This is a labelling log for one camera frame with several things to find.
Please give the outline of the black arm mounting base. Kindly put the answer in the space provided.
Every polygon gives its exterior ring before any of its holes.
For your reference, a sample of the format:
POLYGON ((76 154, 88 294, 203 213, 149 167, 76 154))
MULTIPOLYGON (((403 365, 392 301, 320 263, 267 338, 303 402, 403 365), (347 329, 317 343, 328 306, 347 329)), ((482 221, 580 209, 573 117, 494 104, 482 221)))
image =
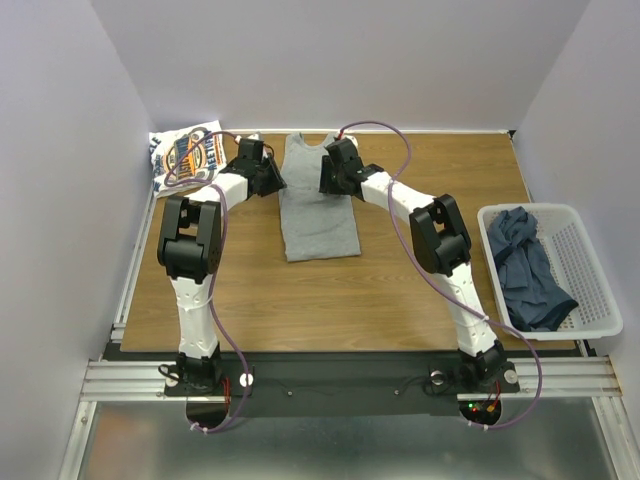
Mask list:
POLYGON ((247 354, 240 360, 220 354, 224 384, 211 395, 184 399, 191 414, 205 403, 216 412, 242 417, 376 416, 428 414, 455 416, 461 399, 484 401, 520 389, 514 364, 507 359, 501 380, 470 388, 460 377, 457 351, 302 352, 247 354))

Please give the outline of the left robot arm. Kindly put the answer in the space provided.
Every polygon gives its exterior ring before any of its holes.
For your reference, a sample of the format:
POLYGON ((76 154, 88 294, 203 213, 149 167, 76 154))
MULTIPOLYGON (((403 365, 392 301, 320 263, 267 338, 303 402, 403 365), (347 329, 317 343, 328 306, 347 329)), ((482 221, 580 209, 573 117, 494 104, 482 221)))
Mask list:
POLYGON ((162 366, 174 395, 211 395, 224 384, 216 335, 212 288, 225 240, 228 212, 254 195, 268 196, 286 187, 271 148, 259 136, 237 139, 236 157, 202 187, 165 202, 157 257, 176 295, 180 325, 178 354, 162 366))

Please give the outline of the grey tank top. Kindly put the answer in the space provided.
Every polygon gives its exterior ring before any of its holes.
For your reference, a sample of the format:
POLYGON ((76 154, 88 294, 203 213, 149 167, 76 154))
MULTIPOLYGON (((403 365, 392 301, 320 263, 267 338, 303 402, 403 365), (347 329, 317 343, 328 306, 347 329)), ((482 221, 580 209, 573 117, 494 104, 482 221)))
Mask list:
POLYGON ((333 140, 310 145, 300 132, 286 137, 278 192, 281 232, 290 263, 354 257, 361 246, 349 196, 319 191, 322 157, 333 140))

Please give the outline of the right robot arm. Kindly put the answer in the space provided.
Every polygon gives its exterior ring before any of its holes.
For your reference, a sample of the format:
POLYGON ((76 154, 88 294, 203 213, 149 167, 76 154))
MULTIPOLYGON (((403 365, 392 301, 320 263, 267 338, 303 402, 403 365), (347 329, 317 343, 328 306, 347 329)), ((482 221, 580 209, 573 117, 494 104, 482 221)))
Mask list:
POLYGON ((455 199, 414 190, 376 164, 363 163, 352 139, 337 136, 322 157, 319 191, 345 194, 405 222, 411 241, 403 249, 427 283, 449 303, 461 356, 460 378, 472 390, 501 380, 504 347, 491 328, 473 282, 471 238, 455 199))

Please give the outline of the white printed tank top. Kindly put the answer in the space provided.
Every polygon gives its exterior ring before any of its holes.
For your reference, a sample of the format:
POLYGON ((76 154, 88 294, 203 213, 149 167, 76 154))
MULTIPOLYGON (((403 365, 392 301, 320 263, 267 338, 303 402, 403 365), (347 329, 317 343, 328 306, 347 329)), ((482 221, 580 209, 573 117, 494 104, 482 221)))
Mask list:
POLYGON ((152 191, 156 198, 197 187, 226 166, 224 134, 218 120, 177 130, 150 132, 152 191))

